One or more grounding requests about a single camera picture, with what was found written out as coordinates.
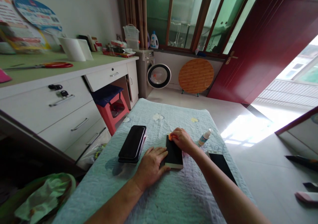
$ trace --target blue cushion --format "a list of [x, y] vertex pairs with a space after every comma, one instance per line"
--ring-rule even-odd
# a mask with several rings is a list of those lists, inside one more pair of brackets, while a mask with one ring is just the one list
[[91, 92], [91, 94], [95, 104], [105, 107], [106, 104], [109, 103], [122, 90], [123, 89], [121, 87], [109, 84], [95, 92]]

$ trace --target desk drawer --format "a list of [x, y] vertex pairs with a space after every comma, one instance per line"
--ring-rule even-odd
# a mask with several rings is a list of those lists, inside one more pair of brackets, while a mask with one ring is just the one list
[[[55, 83], [63, 88], [50, 90], [47, 84], [29, 92], [0, 100], [0, 109], [9, 116], [38, 134], [63, 117], [93, 100], [82, 77]], [[60, 92], [66, 90], [70, 98], [62, 98]]]
[[94, 140], [99, 136], [99, 134], [107, 129], [106, 124], [103, 118], [100, 118], [91, 128], [86, 131], [74, 144], [72, 144], [64, 153], [70, 156], [75, 161], [80, 157], [80, 155], [84, 152], [84, 150], [91, 145]]
[[126, 63], [85, 75], [91, 91], [97, 91], [128, 74]]
[[91, 101], [43, 130], [38, 136], [65, 152], [100, 118], [101, 115], [94, 101]]

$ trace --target tiled floor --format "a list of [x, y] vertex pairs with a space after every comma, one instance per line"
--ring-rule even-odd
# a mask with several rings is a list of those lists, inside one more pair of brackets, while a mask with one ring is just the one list
[[272, 122], [255, 117], [241, 104], [156, 89], [147, 100], [192, 109], [207, 109], [258, 207], [272, 223], [317, 223], [318, 210], [299, 203], [294, 193], [303, 182], [318, 182], [318, 173], [288, 161], [295, 154], [273, 133]]
[[257, 101], [253, 102], [251, 105], [263, 113], [271, 121], [273, 121], [273, 128], [275, 130], [279, 130], [280, 128], [289, 124], [291, 121], [297, 119], [299, 116], [309, 111], [300, 108], [279, 106]]

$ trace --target hand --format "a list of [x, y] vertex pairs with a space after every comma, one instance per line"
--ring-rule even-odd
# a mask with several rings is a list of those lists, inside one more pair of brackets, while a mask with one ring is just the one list
[[142, 157], [137, 172], [132, 178], [141, 191], [145, 191], [170, 170], [170, 167], [166, 165], [159, 169], [161, 161], [168, 155], [166, 149], [167, 147], [151, 147]]
[[176, 143], [176, 145], [184, 152], [188, 153], [190, 156], [194, 152], [195, 149], [198, 148], [198, 146], [193, 142], [190, 135], [181, 128], [176, 128], [171, 133], [172, 140]]

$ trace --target curtain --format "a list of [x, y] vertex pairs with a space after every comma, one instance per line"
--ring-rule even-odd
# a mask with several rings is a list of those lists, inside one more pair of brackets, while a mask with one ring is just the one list
[[124, 0], [127, 24], [139, 30], [140, 49], [147, 49], [147, 0]]

